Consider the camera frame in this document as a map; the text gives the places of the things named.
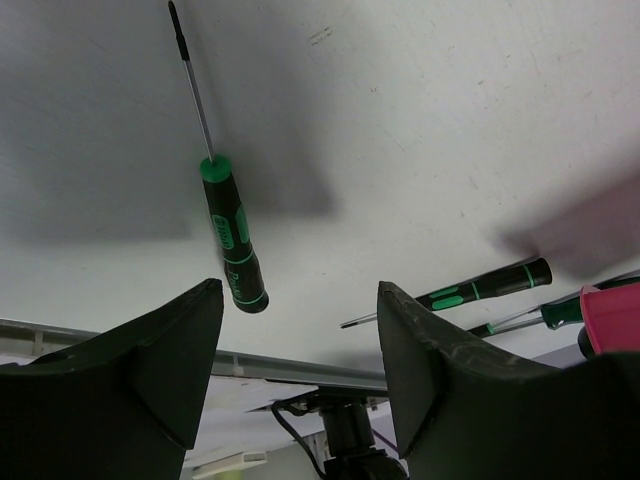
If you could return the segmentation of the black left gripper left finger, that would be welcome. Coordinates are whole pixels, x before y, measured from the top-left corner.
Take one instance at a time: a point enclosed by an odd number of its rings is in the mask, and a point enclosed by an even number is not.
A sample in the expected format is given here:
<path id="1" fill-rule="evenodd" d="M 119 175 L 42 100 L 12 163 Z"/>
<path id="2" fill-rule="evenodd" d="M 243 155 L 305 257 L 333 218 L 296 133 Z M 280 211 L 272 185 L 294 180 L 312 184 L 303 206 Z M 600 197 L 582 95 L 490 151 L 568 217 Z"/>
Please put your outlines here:
<path id="1" fill-rule="evenodd" d="M 208 279 L 164 306 L 26 365 L 1 368 L 5 479 L 176 479 L 221 332 Z"/>

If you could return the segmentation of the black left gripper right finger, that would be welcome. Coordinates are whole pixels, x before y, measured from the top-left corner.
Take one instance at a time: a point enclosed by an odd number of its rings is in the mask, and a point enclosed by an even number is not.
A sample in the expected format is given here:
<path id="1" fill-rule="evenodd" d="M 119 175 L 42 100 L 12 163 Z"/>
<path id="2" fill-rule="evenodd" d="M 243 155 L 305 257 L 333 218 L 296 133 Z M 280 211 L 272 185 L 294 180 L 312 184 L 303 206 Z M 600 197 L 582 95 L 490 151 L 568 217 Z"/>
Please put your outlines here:
<path id="1" fill-rule="evenodd" d="M 378 331 L 414 479 L 635 479 L 639 357 L 559 369 L 514 355 L 381 282 Z"/>

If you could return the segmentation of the large green handled screwdriver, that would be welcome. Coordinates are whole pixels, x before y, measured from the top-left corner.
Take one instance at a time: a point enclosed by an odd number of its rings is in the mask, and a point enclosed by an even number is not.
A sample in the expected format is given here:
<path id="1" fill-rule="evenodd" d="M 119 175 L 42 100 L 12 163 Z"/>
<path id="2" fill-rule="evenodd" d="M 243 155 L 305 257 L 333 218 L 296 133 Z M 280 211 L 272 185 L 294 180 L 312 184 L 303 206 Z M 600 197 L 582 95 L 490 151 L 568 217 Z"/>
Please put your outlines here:
<path id="1" fill-rule="evenodd" d="M 544 304 L 531 313 L 534 314 L 533 318 L 521 321 L 509 319 L 496 324 L 485 324 L 485 331 L 489 336 L 494 336 L 540 324 L 544 325 L 547 329 L 557 330 L 569 324 L 583 322 L 579 296 L 574 296 L 556 303 Z"/>

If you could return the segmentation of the small black green screwdriver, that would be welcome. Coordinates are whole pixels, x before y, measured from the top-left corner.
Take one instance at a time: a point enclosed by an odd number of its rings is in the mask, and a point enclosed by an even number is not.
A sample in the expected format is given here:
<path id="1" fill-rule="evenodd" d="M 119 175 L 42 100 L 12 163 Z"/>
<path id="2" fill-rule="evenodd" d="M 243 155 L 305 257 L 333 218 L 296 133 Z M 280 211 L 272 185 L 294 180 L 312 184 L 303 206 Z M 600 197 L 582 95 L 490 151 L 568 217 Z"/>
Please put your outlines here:
<path id="1" fill-rule="evenodd" d="M 541 308 L 536 307 L 500 320 L 473 327 L 468 330 L 468 333 L 471 333 L 478 338 L 488 338 L 502 333 L 534 326 L 543 323 L 540 311 Z"/>
<path id="2" fill-rule="evenodd" d="M 224 263 L 225 276 L 235 306 L 245 313 L 257 314 L 266 310 L 269 305 L 269 296 L 264 285 L 259 260 L 250 239 L 244 206 L 233 176 L 230 160 L 214 152 L 178 11 L 174 2 L 169 1 L 167 5 L 207 149 L 207 157 L 201 161 L 199 172 L 209 217 Z"/>
<path id="3" fill-rule="evenodd" d="M 552 281 L 549 263 L 544 258 L 537 258 L 418 296 L 415 300 L 427 310 L 438 312 L 550 285 Z"/>

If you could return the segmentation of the pink drawer black knob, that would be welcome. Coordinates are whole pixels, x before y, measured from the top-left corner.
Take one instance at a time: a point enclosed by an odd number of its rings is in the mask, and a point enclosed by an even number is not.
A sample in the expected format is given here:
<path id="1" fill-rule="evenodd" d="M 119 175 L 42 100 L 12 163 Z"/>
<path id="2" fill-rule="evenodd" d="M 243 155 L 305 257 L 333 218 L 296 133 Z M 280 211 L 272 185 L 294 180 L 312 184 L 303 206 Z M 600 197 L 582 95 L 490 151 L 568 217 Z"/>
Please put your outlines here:
<path id="1" fill-rule="evenodd" d="M 639 352 L 638 277 L 584 286 L 579 303 L 584 326 L 578 334 L 578 346 L 585 358 Z"/>

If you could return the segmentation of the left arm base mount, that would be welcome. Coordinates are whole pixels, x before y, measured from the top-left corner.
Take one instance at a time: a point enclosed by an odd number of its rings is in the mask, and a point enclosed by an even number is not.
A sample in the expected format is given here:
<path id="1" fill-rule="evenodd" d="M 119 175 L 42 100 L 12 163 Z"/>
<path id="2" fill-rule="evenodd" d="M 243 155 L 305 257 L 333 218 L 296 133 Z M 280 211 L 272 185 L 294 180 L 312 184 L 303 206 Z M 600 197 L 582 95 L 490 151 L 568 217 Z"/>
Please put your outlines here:
<path id="1" fill-rule="evenodd" d="M 321 479 L 407 479 L 401 463 L 375 447 L 367 397 L 322 387 L 309 394 L 276 400 L 270 411 L 277 423 L 303 449 Z M 326 434 L 329 458 L 320 462 L 298 431 L 283 416 L 317 413 Z"/>

